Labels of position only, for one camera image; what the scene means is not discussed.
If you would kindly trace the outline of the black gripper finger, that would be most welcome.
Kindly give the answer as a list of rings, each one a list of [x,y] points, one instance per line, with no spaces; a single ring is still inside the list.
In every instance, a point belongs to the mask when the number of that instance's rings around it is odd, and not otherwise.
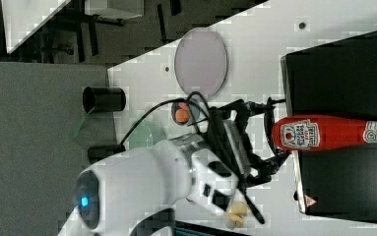
[[[257,170],[258,174],[253,177],[248,176],[249,184],[266,184],[272,181],[272,176],[277,174],[289,157],[288,151],[276,150],[276,154],[268,159],[262,159],[257,154],[250,152],[248,160],[250,167]]]
[[[220,108],[224,119],[231,117],[231,113],[235,112],[235,118],[250,118],[256,115],[267,114],[272,112],[277,104],[285,103],[284,99],[272,99],[269,97],[266,103],[257,103],[253,101],[244,101],[237,99]]]

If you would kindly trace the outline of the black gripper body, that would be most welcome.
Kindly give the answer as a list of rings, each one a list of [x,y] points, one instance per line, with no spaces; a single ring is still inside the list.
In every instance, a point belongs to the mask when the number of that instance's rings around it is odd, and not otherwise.
[[[236,124],[225,119],[223,111],[212,108],[209,111],[207,142],[225,168],[230,170],[244,188],[259,185],[260,178],[251,174],[251,164]]]

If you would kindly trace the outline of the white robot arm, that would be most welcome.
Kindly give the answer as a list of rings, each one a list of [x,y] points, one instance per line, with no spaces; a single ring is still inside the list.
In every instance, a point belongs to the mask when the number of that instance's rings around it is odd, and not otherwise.
[[[249,118],[262,115],[274,124],[276,101],[235,100],[211,107],[186,98],[197,109],[197,130],[150,147],[122,150],[92,163],[76,182],[74,209],[57,236],[176,236],[175,205],[187,199],[224,215],[238,194],[270,182],[287,158],[275,149],[263,160],[246,133]]]

